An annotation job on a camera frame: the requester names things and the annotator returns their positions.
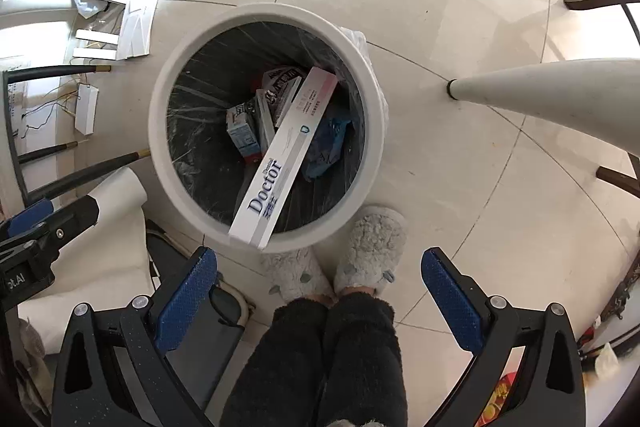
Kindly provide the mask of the cream rolled cloth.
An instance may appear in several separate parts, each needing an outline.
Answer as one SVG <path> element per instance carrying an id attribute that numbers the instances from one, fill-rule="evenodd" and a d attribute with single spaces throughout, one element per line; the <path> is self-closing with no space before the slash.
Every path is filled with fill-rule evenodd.
<path id="1" fill-rule="evenodd" d="M 138 177 L 124 167 L 89 195 L 98 203 L 98 222 L 62 249 L 52 265 L 54 283 L 18 306 L 47 355 L 60 351 L 78 303 L 96 311 L 118 309 L 154 293 L 142 210 L 148 196 Z"/>

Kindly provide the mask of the left grey fuzzy slipper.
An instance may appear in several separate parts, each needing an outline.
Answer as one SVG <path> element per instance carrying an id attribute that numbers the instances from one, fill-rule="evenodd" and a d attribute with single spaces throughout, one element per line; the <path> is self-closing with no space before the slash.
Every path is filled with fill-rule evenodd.
<path id="1" fill-rule="evenodd" d="M 329 305 L 334 290 L 310 247 L 281 254 L 262 254 L 260 265 L 267 277 L 270 295 L 279 295 L 286 303 L 306 298 Z"/>

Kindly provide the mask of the small blue white box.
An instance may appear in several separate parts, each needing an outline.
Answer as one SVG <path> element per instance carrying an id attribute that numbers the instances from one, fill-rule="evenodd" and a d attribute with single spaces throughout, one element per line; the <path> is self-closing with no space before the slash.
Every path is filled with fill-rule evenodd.
<path id="1" fill-rule="evenodd" d="M 262 156 L 253 102 L 245 102 L 229 108 L 226 125 L 230 139 L 245 160 L 254 160 Z"/>

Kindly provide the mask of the blue crumpled wrapper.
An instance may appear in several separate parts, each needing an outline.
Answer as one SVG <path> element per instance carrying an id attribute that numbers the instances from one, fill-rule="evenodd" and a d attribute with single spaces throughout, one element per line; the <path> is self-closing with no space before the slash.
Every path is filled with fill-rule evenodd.
<path id="1" fill-rule="evenodd" d="M 341 115 L 321 119 L 303 161 L 302 173 L 307 181 L 319 178 L 340 159 L 346 130 L 351 123 Z"/>

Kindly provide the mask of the right grey fuzzy slipper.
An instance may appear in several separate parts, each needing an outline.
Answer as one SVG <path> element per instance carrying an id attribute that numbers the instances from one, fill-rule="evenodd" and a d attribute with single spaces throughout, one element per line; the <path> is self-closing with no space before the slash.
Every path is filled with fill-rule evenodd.
<path id="1" fill-rule="evenodd" d="M 380 295 L 395 280 L 407 235 L 406 220 L 398 211 L 375 205 L 360 209 L 347 251 L 337 265 L 333 281 L 337 295 L 362 288 Z"/>

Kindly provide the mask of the black fleece trouser legs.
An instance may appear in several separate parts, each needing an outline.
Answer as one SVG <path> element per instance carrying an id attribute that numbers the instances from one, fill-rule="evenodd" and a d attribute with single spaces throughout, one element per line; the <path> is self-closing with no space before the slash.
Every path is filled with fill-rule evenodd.
<path id="1" fill-rule="evenodd" d="M 405 426 L 394 310 L 365 293 L 274 312 L 222 410 L 224 426 Z"/>

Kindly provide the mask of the white round trash bin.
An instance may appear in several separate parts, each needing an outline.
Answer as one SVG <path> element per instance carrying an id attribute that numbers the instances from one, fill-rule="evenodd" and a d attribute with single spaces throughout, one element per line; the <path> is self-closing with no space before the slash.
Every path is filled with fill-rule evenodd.
<path id="1" fill-rule="evenodd" d="M 276 127 L 262 74 L 285 66 L 303 77 L 294 82 Z M 245 192 L 314 67 L 337 78 L 322 118 L 352 121 L 342 155 L 311 181 L 300 166 L 265 248 L 232 239 L 229 229 Z M 227 132 L 227 110 L 245 102 L 254 103 L 262 147 L 254 160 L 243 158 Z M 249 253 L 314 245 L 344 227 L 371 190 L 387 127 L 388 106 L 363 33 L 274 3 L 231 9 L 186 35 L 160 72 L 149 113 L 152 161 L 171 202 L 215 245 Z"/>

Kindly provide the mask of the long white toothpaste box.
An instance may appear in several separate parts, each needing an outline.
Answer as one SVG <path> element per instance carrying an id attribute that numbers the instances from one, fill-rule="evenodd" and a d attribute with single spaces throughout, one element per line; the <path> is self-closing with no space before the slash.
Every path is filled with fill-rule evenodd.
<path id="1" fill-rule="evenodd" d="M 330 72 L 310 70 L 235 213 L 232 239 L 267 246 L 336 85 Z"/>

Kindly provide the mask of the grey fuzzy slipper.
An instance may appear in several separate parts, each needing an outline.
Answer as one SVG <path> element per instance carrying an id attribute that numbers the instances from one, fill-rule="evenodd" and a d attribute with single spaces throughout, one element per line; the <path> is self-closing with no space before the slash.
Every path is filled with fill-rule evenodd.
<path id="1" fill-rule="evenodd" d="M 362 288 L 380 295 L 395 280 L 407 235 L 406 220 L 398 211 L 375 205 L 360 209 L 347 251 L 337 265 L 333 281 L 337 295 Z"/>
<path id="2" fill-rule="evenodd" d="M 310 247 L 281 254 L 262 254 L 260 265 L 267 277 L 270 295 L 279 295 L 286 303 L 306 298 L 329 305 L 334 290 Z"/>

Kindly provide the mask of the white table leg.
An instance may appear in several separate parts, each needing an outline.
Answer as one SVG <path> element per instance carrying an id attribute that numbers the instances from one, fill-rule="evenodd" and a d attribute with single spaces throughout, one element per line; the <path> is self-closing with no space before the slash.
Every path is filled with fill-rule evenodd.
<path id="1" fill-rule="evenodd" d="M 639 154 L 639 62 L 577 60 L 498 70 L 449 81 L 447 92 L 533 116 Z"/>

